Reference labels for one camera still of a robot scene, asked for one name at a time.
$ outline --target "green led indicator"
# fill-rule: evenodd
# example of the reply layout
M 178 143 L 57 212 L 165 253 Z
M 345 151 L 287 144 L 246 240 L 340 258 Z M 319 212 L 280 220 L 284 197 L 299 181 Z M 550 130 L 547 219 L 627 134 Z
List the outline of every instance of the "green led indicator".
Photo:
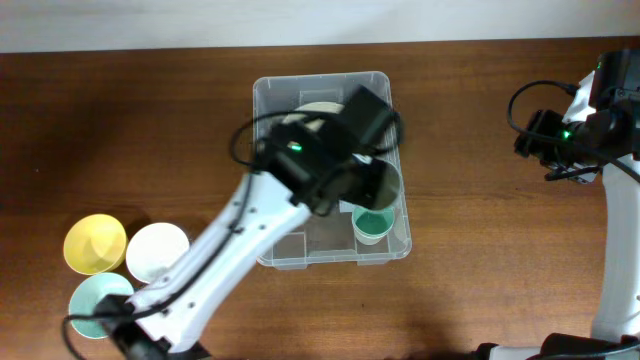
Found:
M 295 152 L 300 152 L 302 151 L 302 145 L 298 144 L 295 141 L 292 141 L 289 143 L 289 149 L 295 151 Z

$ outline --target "green cup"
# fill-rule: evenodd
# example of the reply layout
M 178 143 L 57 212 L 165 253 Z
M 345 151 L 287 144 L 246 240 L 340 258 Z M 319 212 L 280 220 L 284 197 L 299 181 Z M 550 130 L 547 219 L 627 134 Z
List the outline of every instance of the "green cup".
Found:
M 365 245 L 375 245 L 384 238 L 395 222 L 393 207 L 368 210 L 357 206 L 351 214 L 356 239 Z
M 133 286 L 123 276 L 101 273 L 86 279 L 76 288 L 69 302 L 70 315 L 91 315 L 93 308 L 107 295 L 133 295 Z M 73 320 L 71 326 L 89 339 L 102 339 L 107 334 L 97 321 Z

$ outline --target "brown wooden surface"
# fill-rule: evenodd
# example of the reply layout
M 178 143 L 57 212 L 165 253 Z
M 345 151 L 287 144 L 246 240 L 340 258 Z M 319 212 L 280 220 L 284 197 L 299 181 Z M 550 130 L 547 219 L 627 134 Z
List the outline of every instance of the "brown wooden surface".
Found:
M 577 82 L 639 38 L 193 49 L 0 57 L 0 357 L 68 358 L 60 320 L 85 279 L 62 258 L 83 215 L 195 236 L 236 188 L 231 132 L 262 76 L 380 70 L 404 115 L 413 238 L 385 266 L 256 266 L 202 337 L 217 358 L 383 359 L 587 335 L 603 271 L 601 184 L 545 183 L 513 154 L 511 94 Z M 517 104 L 564 111 L 560 91 Z M 119 269 L 126 273 L 126 266 Z M 118 358 L 75 335 L 91 358 Z

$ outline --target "stacked cup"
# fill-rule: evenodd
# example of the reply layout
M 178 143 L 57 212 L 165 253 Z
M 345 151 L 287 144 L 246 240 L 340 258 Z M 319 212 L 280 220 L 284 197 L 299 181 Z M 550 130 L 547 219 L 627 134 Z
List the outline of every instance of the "stacked cup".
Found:
M 67 233 L 63 255 L 71 269 L 91 277 L 84 280 L 71 296 L 69 314 L 92 314 L 94 307 L 106 295 L 133 295 L 131 283 L 124 276 L 110 272 L 125 258 L 129 272 L 139 281 L 150 283 L 188 249 L 187 235 L 173 224 L 148 225 L 128 244 L 126 231 L 116 218 L 95 214 L 81 219 Z M 107 336 L 94 321 L 73 320 L 71 325 L 89 339 Z

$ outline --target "plastic bin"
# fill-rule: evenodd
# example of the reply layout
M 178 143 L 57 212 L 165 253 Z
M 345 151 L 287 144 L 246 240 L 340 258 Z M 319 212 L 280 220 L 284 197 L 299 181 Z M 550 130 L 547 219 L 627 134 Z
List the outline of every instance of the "plastic bin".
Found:
M 363 85 L 391 105 L 391 84 L 381 72 L 278 76 L 258 79 L 253 86 L 253 115 L 294 110 L 302 105 L 331 101 L 344 104 L 348 96 Z M 268 134 L 282 118 L 263 121 L 253 129 L 254 141 Z M 395 143 L 390 129 L 384 146 Z M 400 156 L 394 150 L 380 157 L 400 172 Z M 354 236 L 351 223 L 352 204 L 340 203 L 327 217 L 312 217 L 303 226 L 283 237 L 271 250 L 258 257 L 264 266 L 280 270 L 305 269 L 309 264 L 356 261 L 358 265 L 378 265 L 402 259 L 411 251 L 411 232 L 404 196 L 404 184 L 394 203 L 395 223 L 391 231 L 375 245 L 364 245 Z

